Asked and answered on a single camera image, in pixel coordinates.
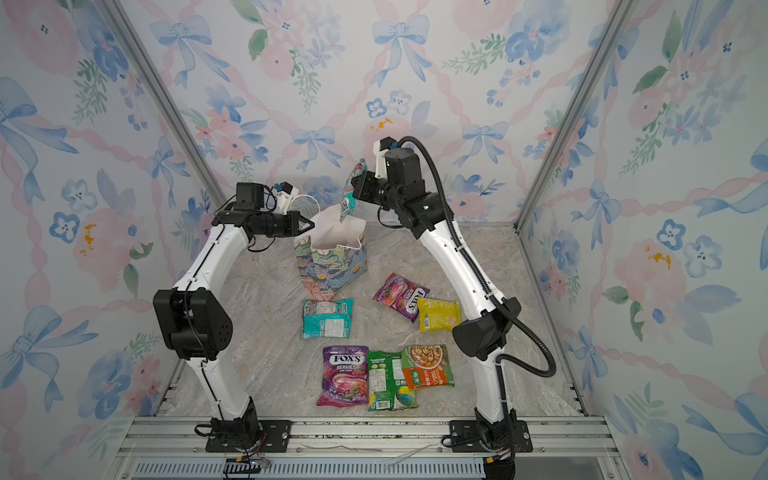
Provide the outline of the floral paper gift bag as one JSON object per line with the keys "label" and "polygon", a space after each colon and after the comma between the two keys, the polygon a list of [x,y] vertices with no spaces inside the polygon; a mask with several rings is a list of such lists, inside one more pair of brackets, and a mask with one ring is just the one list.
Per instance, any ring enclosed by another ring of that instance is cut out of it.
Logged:
{"label": "floral paper gift bag", "polygon": [[347,214],[346,199],[321,209],[311,195],[298,198],[317,207],[310,218],[314,227],[293,242],[302,285],[312,299],[330,301],[367,269],[367,222]]}

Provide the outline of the teal Fox's mint candy bag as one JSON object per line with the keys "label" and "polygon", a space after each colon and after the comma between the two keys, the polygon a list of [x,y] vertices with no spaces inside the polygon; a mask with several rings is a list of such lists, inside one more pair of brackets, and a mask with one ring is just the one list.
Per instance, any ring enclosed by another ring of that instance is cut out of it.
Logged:
{"label": "teal Fox's mint candy bag", "polygon": [[368,170],[366,160],[361,158],[350,172],[344,190],[342,200],[340,202],[340,216],[339,220],[343,222],[348,216],[352,214],[356,208],[357,200],[354,198],[354,185],[353,180],[357,177],[363,176]]}

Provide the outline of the teal snack packet back side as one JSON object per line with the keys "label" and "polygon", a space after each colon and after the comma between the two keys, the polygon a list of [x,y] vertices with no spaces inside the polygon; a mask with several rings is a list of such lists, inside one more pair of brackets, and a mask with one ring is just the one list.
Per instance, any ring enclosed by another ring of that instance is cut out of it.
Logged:
{"label": "teal snack packet back side", "polygon": [[303,339],[349,338],[354,300],[306,300],[302,309]]}

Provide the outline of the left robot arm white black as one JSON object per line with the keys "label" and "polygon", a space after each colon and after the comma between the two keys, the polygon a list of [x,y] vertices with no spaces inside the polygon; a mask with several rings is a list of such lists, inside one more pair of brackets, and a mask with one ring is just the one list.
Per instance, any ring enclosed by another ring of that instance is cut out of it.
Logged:
{"label": "left robot arm white black", "polygon": [[234,367],[229,351],[234,326],[218,295],[238,256],[254,238],[298,237],[313,228],[314,223],[296,210],[221,211],[189,271],[172,288],[159,290],[153,297],[166,347],[194,371],[211,405],[211,420],[197,433],[215,447],[250,453],[265,437],[253,399]]}

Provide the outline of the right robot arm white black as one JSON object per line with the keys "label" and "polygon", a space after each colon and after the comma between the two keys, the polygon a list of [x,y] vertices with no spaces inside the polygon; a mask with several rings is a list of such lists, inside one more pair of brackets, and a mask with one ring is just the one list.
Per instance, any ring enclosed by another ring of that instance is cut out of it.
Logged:
{"label": "right robot arm white black", "polygon": [[[470,358],[477,391],[475,440],[492,452],[528,450],[525,430],[510,405],[504,367],[513,364],[540,378],[551,378],[556,360],[542,339],[519,318],[521,305],[505,296],[485,274],[454,219],[445,189],[427,189],[422,168],[435,181],[434,160],[414,138],[380,146],[374,171],[353,179],[355,199],[393,211],[435,258],[455,290],[466,318],[452,330],[461,352]],[[507,335],[517,328],[541,352],[545,364],[536,367],[506,353]]]}

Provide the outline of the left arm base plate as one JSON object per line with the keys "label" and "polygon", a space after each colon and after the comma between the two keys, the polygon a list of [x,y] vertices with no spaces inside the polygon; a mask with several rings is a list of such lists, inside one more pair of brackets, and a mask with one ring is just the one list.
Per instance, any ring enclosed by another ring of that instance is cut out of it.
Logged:
{"label": "left arm base plate", "polygon": [[214,427],[207,453],[285,453],[291,437],[290,420],[259,420],[251,426]]}

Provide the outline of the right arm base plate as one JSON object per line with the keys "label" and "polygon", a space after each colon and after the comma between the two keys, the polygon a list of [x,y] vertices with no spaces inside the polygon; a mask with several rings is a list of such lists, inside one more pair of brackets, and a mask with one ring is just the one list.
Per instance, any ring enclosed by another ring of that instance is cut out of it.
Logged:
{"label": "right arm base plate", "polygon": [[484,420],[451,420],[449,433],[441,444],[454,453],[500,454],[510,448],[515,453],[533,451],[527,423],[516,418],[494,424]]}

